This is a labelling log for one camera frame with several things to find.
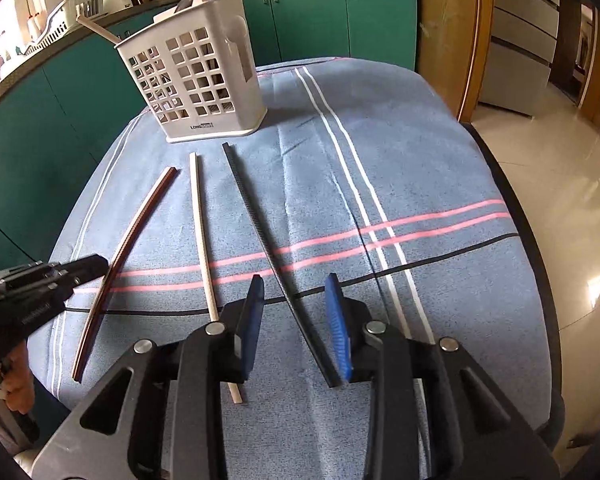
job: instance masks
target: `basket hole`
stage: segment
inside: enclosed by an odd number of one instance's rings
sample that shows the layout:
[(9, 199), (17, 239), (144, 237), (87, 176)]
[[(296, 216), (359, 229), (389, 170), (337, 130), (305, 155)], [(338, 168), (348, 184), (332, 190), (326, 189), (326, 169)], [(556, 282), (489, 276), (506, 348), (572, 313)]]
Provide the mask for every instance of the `basket hole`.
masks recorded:
[(196, 38), (198, 38), (198, 40), (204, 40), (205, 38), (209, 37), (209, 35), (206, 33), (205, 27), (197, 28), (195, 30), (195, 35), (196, 35)]
[(187, 55), (187, 59), (197, 59), (198, 58), (198, 51), (195, 48), (188, 48), (187, 50), (184, 51), (184, 53)]
[(184, 34), (180, 35), (180, 43), (182, 46), (191, 44), (193, 43), (193, 38), (188, 32), (185, 32)]

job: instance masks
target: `floor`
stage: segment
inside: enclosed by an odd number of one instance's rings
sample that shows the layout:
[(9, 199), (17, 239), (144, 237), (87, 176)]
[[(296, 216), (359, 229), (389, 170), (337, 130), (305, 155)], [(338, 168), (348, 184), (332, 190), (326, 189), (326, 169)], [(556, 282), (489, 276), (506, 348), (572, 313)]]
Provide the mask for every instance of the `floor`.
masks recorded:
[(586, 450), (568, 442), (600, 426), (600, 134), (554, 86), (539, 109), (530, 120), (479, 106), (472, 122), (525, 210), (551, 282), (566, 404), (554, 456), (565, 472)]

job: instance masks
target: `kitchen counter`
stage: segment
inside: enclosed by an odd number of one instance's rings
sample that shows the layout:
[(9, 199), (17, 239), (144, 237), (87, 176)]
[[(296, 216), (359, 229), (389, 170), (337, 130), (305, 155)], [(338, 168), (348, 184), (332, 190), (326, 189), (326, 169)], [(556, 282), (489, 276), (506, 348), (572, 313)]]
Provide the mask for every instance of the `kitchen counter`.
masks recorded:
[[(122, 22), (123, 20), (132, 18), (133, 16), (137, 16), (138, 14), (142, 14), (148, 10), (155, 9), (156, 7), (176, 4), (179, 1), (180, 0), (154, 0), (139, 6), (119, 10), (118, 12), (108, 14), (107, 16), (103, 16), (95, 21), (101, 27), (109, 27), (110, 25)], [(0, 99), (4, 97), (7, 92), (16, 86), (22, 79), (47, 62), (53, 56), (56, 56), (78, 41), (83, 40), (90, 34), (93, 34), (93, 32), (91, 32), (88, 28), (77, 27), (74, 30), (69, 31), (62, 38), (59, 38), (49, 46), (39, 50), (35, 54), (31, 54), (25, 62), (16, 67), (4, 79), (0, 80)]]

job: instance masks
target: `white plastic basket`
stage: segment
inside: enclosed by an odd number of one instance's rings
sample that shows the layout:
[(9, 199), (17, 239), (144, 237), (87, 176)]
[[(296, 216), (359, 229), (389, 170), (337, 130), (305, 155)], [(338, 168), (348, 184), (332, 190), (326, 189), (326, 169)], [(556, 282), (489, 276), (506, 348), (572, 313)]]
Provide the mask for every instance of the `white plastic basket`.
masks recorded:
[(242, 0), (209, 0), (116, 45), (168, 142), (243, 136), (267, 112)]
[(27, 45), (24, 54), (28, 56), (62, 38), (78, 24), (75, 21), (78, 14), (94, 19), (103, 13), (103, 0), (65, 0), (51, 12), (45, 30), (36, 41)]

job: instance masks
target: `silver screw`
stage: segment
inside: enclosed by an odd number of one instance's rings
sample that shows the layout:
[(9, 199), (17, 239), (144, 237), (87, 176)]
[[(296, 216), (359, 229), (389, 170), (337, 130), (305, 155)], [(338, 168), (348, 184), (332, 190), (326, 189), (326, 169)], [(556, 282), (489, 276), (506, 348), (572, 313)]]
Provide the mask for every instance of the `silver screw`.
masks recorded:
[(460, 348), (460, 344), (452, 337), (443, 337), (440, 340), (440, 348), (445, 352), (455, 352)]
[(205, 332), (209, 335), (220, 335), (224, 332), (224, 323), (220, 323), (219, 321), (209, 323), (205, 326)]
[(386, 330), (386, 325), (382, 321), (369, 321), (365, 328), (370, 334), (383, 334)]
[(136, 341), (134, 345), (134, 352), (136, 354), (146, 354), (149, 350), (154, 347), (154, 344), (148, 339), (141, 339), (140, 341)]

